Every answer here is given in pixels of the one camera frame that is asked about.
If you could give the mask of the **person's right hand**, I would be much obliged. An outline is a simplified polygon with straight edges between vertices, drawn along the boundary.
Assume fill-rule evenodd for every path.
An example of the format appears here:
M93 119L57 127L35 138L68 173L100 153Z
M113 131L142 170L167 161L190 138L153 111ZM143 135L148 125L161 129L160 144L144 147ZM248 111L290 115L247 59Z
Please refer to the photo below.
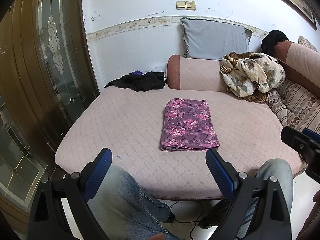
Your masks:
M319 203L320 202L320 190L318 192L316 192L316 194L314 195L312 201L315 202L315 203Z

